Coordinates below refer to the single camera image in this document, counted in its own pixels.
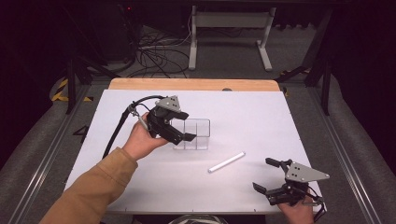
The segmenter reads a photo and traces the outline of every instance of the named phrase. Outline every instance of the white marker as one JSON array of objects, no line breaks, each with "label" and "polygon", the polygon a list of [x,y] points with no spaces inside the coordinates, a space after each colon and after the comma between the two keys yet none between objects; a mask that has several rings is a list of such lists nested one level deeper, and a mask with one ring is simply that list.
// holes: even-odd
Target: white marker
[{"label": "white marker", "polygon": [[231,157],[231,158],[228,159],[227,161],[224,161],[224,162],[221,162],[221,163],[215,165],[214,167],[208,169],[207,171],[208,171],[209,173],[213,173],[213,172],[217,171],[219,168],[221,168],[221,167],[223,167],[223,166],[225,166],[225,165],[228,165],[228,164],[230,164],[231,162],[236,161],[236,160],[238,160],[238,159],[244,157],[245,155],[246,155],[245,152],[241,152],[241,153],[239,153],[238,155],[236,155],[236,156],[234,156],[234,157]]}]

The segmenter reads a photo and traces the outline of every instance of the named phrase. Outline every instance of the white stick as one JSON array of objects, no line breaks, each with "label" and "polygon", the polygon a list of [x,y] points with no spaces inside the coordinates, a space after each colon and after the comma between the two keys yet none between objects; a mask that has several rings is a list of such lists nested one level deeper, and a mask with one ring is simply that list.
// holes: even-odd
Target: white stick
[{"label": "white stick", "polygon": [[245,155],[246,155],[245,152],[241,152],[241,153],[239,153],[238,155],[236,155],[236,156],[234,156],[234,157],[231,157],[231,158],[228,159],[227,161],[221,162],[221,163],[219,163],[219,164],[213,166],[212,168],[208,169],[207,171],[208,171],[209,173],[213,173],[213,172],[217,171],[219,168],[221,168],[221,167],[223,167],[223,166],[226,166],[226,165],[230,164],[231,162],[236,161],[236,160],[238,160],[238,159],[244,157]]},{"label": "white stick", "polygon": [[137,118],[139,119],[139,121],[143,125],[143,127],[146,129],[146,131],[148,131],[149,127],[148,127],[147,123],[143,120],[143,118],[140,116],[138,116]]}]

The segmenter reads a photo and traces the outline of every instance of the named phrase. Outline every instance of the wooden table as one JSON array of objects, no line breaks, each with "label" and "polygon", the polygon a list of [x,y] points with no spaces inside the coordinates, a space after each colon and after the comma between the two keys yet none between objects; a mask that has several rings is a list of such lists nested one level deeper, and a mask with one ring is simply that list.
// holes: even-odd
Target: wooden table
[{"label": "wooden table", "polygon": [[113,78],[110,90],[161,91],[280,91],[273,80],[203,78]]}]

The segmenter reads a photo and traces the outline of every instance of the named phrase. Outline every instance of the dark background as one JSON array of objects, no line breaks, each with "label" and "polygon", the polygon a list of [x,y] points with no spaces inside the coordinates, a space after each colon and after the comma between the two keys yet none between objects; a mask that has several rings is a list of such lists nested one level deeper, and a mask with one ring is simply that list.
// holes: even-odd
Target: dark background
[{"label": "dark background", "polygon": [[[356,1],[348,7],[337,8],[321,47],[322,54],[327,52],[332,56],[332,73],[340,83],[347,104],[394,173],[395,10],[394,2],[376,1]],[[159,20],[163,21],[166,13],[161,16]],[[186,15],[180,12],[178,16],[182,21],[176,32],[182,33]],[[79,53],[98,62],[104,58],[102,63],[106,63],[106,55],[97,36],[89,37],[96,45],[94,48],[84,47],[86,40],[76,35],[78,31],[67,21],[67,15],[58,5],[45,0],[3,1],[0,17],[2,167],[22,138],[51,107],[50,89],[64,76],[66,62]],[[319,19],[317,11],[299,14],[293,8],[280,8],[274,23],[305,25],[307,20],[315,24]],[[86,29],[94,29],[90,28],[93,26],[85,25]]]}]

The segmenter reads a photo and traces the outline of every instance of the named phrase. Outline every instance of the white metal stand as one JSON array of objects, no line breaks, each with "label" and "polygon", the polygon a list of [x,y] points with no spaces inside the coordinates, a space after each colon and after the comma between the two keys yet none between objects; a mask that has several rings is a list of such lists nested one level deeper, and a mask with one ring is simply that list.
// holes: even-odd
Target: white metal stand
[{"label": "white metal stand", "polygon": [[272,7],[269,12],[201,12],[192,7],[191,13],[191,48],[189,69],[194,70],[197,58],[197,27],[241,27],[241,28],[265,28],[262,40],[257,41],[257,46],[262,56],[265,71],[272,71],[272,65],[268,58],[265,44],[270,34],[276,8]]}]

